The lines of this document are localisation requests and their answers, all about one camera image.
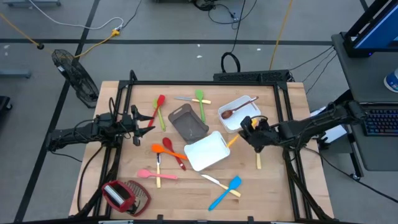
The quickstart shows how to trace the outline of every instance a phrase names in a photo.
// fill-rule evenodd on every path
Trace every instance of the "wooden table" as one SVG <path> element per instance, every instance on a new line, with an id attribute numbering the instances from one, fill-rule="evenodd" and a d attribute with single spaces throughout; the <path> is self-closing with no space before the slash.
<path id="1" fill-rule="evenodd" d="M 108 100 L 109 97 L 116 97 L 117 86 L 118 82 L 102 83 L 95 114 L 109 111 Z M 288 83 L 288 87 L 294 118 L 307 118 L 310 113 L 303 84 Z M 287 174 L 282 158 L 282 148 L 280 147 L 267 146 L 264 148 L 261 152 L 262 169 L 257 170 L 253 148 L 242 138 L 239 138 L 231 146 L 229 157 L 203 170 L 203 174 L 208 174 L 218 179 L 224 185 L 228 185 L 230 180 L 236 175 L 242 178 L 242 184 L 238 189 L 242 196 L 237 198 L 232 194 L 228 194 L 212 212 L 208 211 L 208 207 L 224 190 L 195 172 L 188 161 L 184 161 L 187 171 L 183 171 L 174 157 L 162 155 L 161 173 L 177 175 L 179 179 L 177 181 L 162 179 L 161 189 L 156 188 L 154 178 L 137 178 L 136 173 L 139 169 L 156 171 L 156 155 L 151 151 L 150 146 L 153 143 L 162 144 L 162 138 L 170 138 L 173 142 L 174 150 L 183 153 L 185 141 L 167 117 L 182 104 L 190 103 L 175 100 L 175 96 L 195 97 L 196 89 L 202 89 L 205 99 L 212 102 L 211 105 L 204 105 L 206 124 L 210 127 L 209 134 L 212 131 L 219 131 L 226 141 L 231 140 L 236 135 L 228 134 L 225 131 L 218 119 L 217 111 L 220 106 L 242 95 L 259 96 L 259 99 L 256 100 L 256 105 L 261 110 L 262 115 L 269 118 L 270 124 L 278 123 L 274 91 L 273 87 L 270 86 L 134 85 L 131 104 L 135 104 L 141 114 L 152 115 L 154 112 L 152 100 L 157 98 L 159 94 L 166 96 L 165 105 L 161 109 L 167 129 L 164 133 L 160 128 L 159 120 L 156 118 L 154 122 L 156 128 L 141 139 L 140 147 L 133 145 L 131 140 L 125 139 L 123 142 L 118 180 L 135 180 L 142 184 L 152 197 L 149 208 L 141 216 L 134 219 L 153 220 L 157 218 L 158 214 L 163 214 L 165 220 L 243 221 L 247 220 L 248 216 L 253 216 L 255 221 L 294 221 Z M 281 91 L 280 95 L 285 113 L 285 103 Z M 190 104 L 200 117 L 199 104 Z M 140 127 L 146 127 L 147 124 L 148 121 L 141 122 Z M 87 144 L 81 170 L 88 159 L 98 150 L 99 146 L 98 142 Z M 310 142 L 308 146 L 312 149 L 317 149 L 315 142 Z M 92 160 L 86 170 L 81 191 L 81 206 L 87 202 L 95 189 L 97 189 L 104 152 L 105 150 L 103 149 Z M 333 211 L 319 156 L 308 151 L 302 151 L 301 156 L 307 189 L 324 211 L 332 217 Z M 75 196 L 70 209 L 71 215 L 77 212 L 76 195 L 78 184 L 79 182 L 76 185 Z M 304 218 L 302 196 L 298 190 L 297 192 L 300 214 Z M 103 199 L 102 203 L 100 214 L 104 214 L 105 202 Z M 133 217 L 113 210 L 111 218 L 132 219 Z"/>

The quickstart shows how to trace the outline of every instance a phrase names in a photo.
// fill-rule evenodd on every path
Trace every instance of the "yellow cable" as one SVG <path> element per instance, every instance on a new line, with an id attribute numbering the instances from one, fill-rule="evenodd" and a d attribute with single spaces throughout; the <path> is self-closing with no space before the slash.
<path id="1" fill-rule="evenodd" d="M 293 3 L 293 0 L 290 0 L 289 6 L 288 6 L 287 11 L 286 11 L 286 15 L 285 15 L 285 17 L 284 17 L 284 21 L 283 21 L 283 23 L 282 23 L 282 27 L 280 28 L 280 32 L 279 32 L 279 35 L 278 35 L 278 39 L 276 40 L 276 44 L 275 44 L 275 48 L 274 48 L 274 53 L 272 53 L 271 63 L 269 64 L 269 70 L 271 70 L 271 68 L 272 68 L 272 63 L 274 62 L 275 53 L 276 53 L 276 50 L 278 49 L 279 40 L 280 40 L 280 37 L 282 36 L 282 32 L 284 31 L 284 28 L 285 28 L 287 16 L 289 15 L 289 12 L 290 12 L 290 10 L 291 10 L 291 8 L 292 8 L 292 3 Z"/>
<path id="2" fill-rule="evenodd" d="M 36 46 L 39 46 L 39 45 L 40 45 L 39 43 L 37 43 L 36 41 L 34 41 L 32 38 L 30 38 L 28 35 L 26 35 L 23 31 L 21 31 L 18 27 L 16 27 L 12 22 L 10 22 L 10 21 L 5 17 L 5 15 L 4 15 L 3 13 L 0 13 L 0 17 L 2 17 L 12 28 L 14 28 L 16 31 L 18 31 L 18 33 L 22 34 L 26 39 L 28 39 L 29 41 L 31 41 L 34 45 L 36 45 Z M 97 46 L 99 46 L 99 45 L 101 45 L 101 44 L 107 42 L 110 38 L 112 38 L 112 37 L 114 37 L 114 36 L 117 36 L 117 35 L 119 35 L 119 34 L 120 34 L 120 31 L 118 31 L 118 30 L 116 30 L 116 29 L 112 30 L 112 34 L 111 34 L 107 39 L 104 39 L 104 40 L 101 41 L 100 43 L 95 44 L 94 46 L 92 46 L 92 47 L 90 47 L 88 50 L 86 50 L 85 52 L 81 53 L 80 55 L 76 55 L 76 56 L 74 56 L 74 57 L 75 57 L 75 58 L 78 58 L 78 57 L 81 57 L 81 56 L 87 54 L 89 51 L 93 50 L 93 48 L 95 48 L 95 47 L 97 47 Z M 50 53 L 50 54 L 53 53 L 53 50 L 47 50 L 47 49 L 44 49 L 44 50 L 45 50 L 46 52 Z"/>
<path id="3" fill-rule="evenodd" d="M 112 38 L 112 37 L 114 37 L 114 36 L 117 36 L 117 35 L 119 35 L 119 34 L 120 34 L 119 31 L 117 31 L 117 30 L 115 30 L 115 29 L 112 30 L 112 34 L 111 34 L 107 39 L 104 39 L 104 40 L 101 41 L 100 43 L 93 45 L 92 47 L 90 47 L 90 48 L 89 48 L 88 50 L 86 50 L 85 52 L 81 53 L 80 55 L 76 55 L 76 56 L 74 56 L 74 57 L 75 57 L 75 58 L 78 58 L 78 57 L 81 57 L 81 56 L 86 55 L 89 51 L 93 50 L 93 48 L 95 48 L 95 47 L 97 47 L 97 46 L 99 46 L 99 45 L 101 45 L 101 44 L 107 42 L 110 38 Z"/>
<path id="4" fill-rule="evenodd" d="M 18 29 L 18 27 L 16 27 L 12 22 L 10 22 L 3 13 L 0 13 L 0 17 L 2 17 L 12 28 L 14 28 L 16 31 L 18 31 L 18 33 L 22 34 L 26 39 L 28 39 L 29 41 L 31 41 L 34 45 L 39 46 L 40 44 L 37 43 L 36 41 L 34 41 L 32 38 L 30 38 L 28 35 L 26 35 L 23 31 L 21 31 L 20 29 Z M 53 51 L 44 49 L 46 52 L 52 54 Z"/>

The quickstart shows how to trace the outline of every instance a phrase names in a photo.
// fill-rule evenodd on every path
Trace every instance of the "orange spoon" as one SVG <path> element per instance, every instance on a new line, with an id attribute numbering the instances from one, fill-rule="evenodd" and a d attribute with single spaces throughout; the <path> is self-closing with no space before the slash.
<path id="1" fill-rule="evenodd" d="M 163 148 L 163 146 L 161 146 L 160 144 L 153 144 L 152 145 L 152 151 L 153 152 L 156 152 L 156 153 L 163 153 L 163 152 L 165 152 L 165 153 L 167 153 L 167 154 L 170 154 L 170 155 L 172 155 L 172 156 L 175 156 L 175 157 L 178 157 L 178 158 L 180 158 L 180 159 L 188 159 L 186 156 L 184 156 L 183 154 L 178 154 L 178 153 L 174 153 L 174 152 L 170 152 L 170 151 L 168 151 L 168 150 L 165 150 L 164 148 Z"/>

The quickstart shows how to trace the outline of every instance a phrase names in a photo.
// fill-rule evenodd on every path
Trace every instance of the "black fan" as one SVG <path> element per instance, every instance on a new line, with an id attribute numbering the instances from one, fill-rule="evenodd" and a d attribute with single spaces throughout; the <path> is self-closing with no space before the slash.
<path id="1" fill-rule="evenodd" d="M 52 60 L 61 74 L 76 90 L 76 96 L 87 107 L 94 108 L 99 91 L 85 68 L 66 50 L 54 50 Z"/>

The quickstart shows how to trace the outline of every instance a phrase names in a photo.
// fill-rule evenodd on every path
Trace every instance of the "white plastic container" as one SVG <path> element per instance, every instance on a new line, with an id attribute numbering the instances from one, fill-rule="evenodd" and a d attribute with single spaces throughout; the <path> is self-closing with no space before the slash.
<path id="1" fill-rule="evenodd" d="M 223 119 L 221 114 L 226 110 L 235 109 L 245 102 L 251 100 L 250 96 L 244 95 L 227 105 L 224 105 L 218 109 L 218 118 L 220 119 L 221 123 L 223 124 L 225 130 L 228 133 L 235 133 L 241 129 L 241 122 L 244 117 L 246 116 L 258 116 L 261 115 L 259 108 L 256 106 L 254 102 L 242 107 L 241 109 L 235 111 L 230 118 Z"/>
<path id="2" fill-rule="evenodd" d="M 209 136 L 191 145 L 186 145 L 184 152 L 193 170 L 201 171 L 229 156 L 231 151 L 226 147 L 221 133 L 213 131 Z"/>

